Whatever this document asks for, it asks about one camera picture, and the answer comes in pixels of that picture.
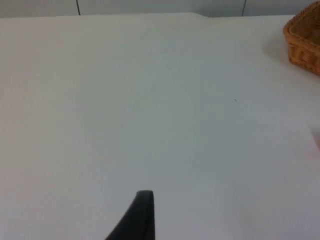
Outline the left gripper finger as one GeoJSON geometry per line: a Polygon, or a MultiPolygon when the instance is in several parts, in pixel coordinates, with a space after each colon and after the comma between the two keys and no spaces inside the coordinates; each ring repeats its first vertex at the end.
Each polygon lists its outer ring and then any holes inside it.
{"type": "Polygon", "coordinates": [[[140,190],[106,240],[155,240],[154,193],[140,190]]]}

